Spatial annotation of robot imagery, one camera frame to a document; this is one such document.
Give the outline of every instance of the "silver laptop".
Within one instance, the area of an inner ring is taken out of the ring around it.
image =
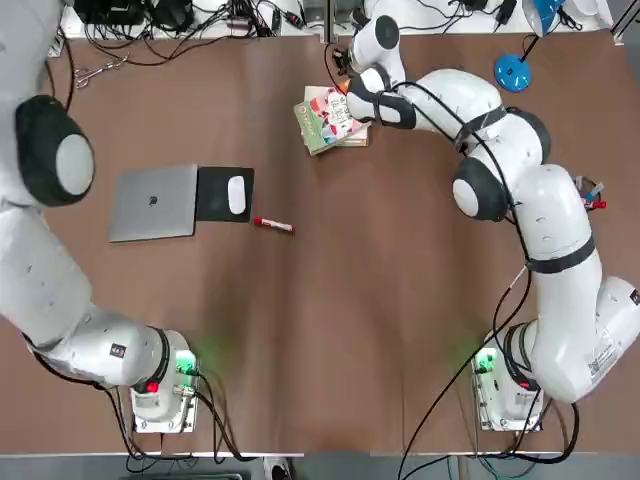
[[[193,235],[198,166],[125,172],[118,177],[110,242]]]

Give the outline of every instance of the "stack of books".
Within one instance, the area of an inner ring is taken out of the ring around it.
[[[369,144],[369,124],[349,114],[346,96],[335,87],[305,87],[304,102],[296,105],[294,112],[311,155],[337,146]]]

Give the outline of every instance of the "brown table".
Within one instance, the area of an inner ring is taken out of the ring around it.
[[[458,67],[490,79],[494,59],[521,38],[403,37],[402,52],[413,78]],[[94,187],[47,218],[91,279],[95,303],[181,331],[220,375],[243,451],[397,453],[487,332],[522,256],[507,223],[457,210],[459,156],[443,138],[376,126],[369,148],[308,157],[292,107],[305,85],[328,83],[322,51],[316,38],[224,41],[95,79],[72,108],[95,148]],[[74,53],[81,65],[104,60],[84,43]],[[606,32],[557,34],[530,60],[531,87],[505,103],[546,122],[554,162],[604,181],[610,207],[592,217],[600,255],[607,272],[640,285],[640,95],[625,52]],[[64,93],[66,65],[55,63]],[[294,223],[297,236],[202,223],[193,238],[110,245],[118,174],[178,163],[254,168],[254,213]],[[518,318],[535,314],[534,297]],[[0,452],[123,451],[104,395],[42,371],[7,322],[0,342]],[[640,451],[638,362],[635,345],[580,402],[578,450]],[[415,451],[471,451],[468,382],[457,384],[461,402],[452,391],[438,406]],[[509,437],[480,440],[495,450]],[[157,436],[145,445],[157,447]],[[201,410],[197,432],[165,448],[210,452],[210,417]],[[561,450],[557,421],[524,448]]]

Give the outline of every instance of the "desk lamp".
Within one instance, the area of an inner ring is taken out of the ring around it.
[[[529,86],[531,68],[527,56],[538,40],[549,32],[556,12],[563,3],[564,0],[522,0],[524,15],[536,37],[522,56],[507,53],[496,61],[494,73],[502,88],[517,93]]]

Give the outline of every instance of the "red marker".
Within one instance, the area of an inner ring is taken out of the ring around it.
[[[588,202],[583,199],[584,208],[607,208],[607,202]]]
[[[262,217],[254,218],[253,223],[258,227],[275,228],[276,230],[282,230],[283,232],[290,233],[291,235],[295,235],[296,233],[296,228],[288,223],[274,222],[273,220],[267,220]]]

